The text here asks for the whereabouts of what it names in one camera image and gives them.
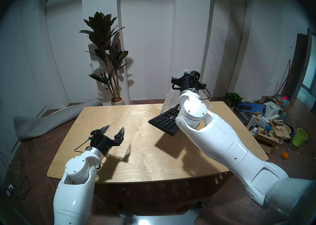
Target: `soil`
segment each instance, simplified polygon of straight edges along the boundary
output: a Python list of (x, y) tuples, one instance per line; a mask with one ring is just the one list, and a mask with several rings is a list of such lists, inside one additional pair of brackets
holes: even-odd
[(121, 101), (121, 100), (122, 100), (121, 97), (113, 97), (113, 98), (111, 99), (111, 101), (114, 102), (114, 103), (118, 103), (118, 102)]

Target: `black keyboard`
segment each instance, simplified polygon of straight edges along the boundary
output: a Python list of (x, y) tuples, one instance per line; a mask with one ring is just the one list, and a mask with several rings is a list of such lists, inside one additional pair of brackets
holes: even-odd
[(149, 120), (148, 123), (164, 131), (170, 136), (174, 136), (175, 133), (179, 131), (175, 122), (175, 119), (180, 112), (180, 110), (178, 110), (179, 106), (180, 104), (167, 110), (165, 113), (156, 116), (154, 119)]

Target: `gray rug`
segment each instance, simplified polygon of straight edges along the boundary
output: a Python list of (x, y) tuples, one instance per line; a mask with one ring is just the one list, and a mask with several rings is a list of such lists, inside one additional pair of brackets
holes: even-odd
[(21, 142), (39, 137), (77, 118), (84, 107), (90, 106), (101, 106), (100, 98), (98, 97), (79, 105), (63, 108), (42, 118), (14, 115), (16, 135)]

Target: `blue box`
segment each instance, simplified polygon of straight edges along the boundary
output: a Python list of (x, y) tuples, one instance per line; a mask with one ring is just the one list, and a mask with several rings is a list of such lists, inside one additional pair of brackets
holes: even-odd
[(237, 110), (241, 112), (248, 112), (248, 113), (257, 113), (258, 111), (260, 114), (265, 113), (264, 104), (256, 104), (256, 103), (238, 103)]

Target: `green trash bin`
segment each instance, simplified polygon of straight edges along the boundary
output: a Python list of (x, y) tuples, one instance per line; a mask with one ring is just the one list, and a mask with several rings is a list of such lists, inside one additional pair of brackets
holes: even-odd
[(297, 129), (297, 132), (293, 138), (293, 144), (296, 146), (296, 147), (299, 147), (301, 146), (301, 144), (308, 138), (306, 132), (301, 129), (301, 128), (298, 128)]

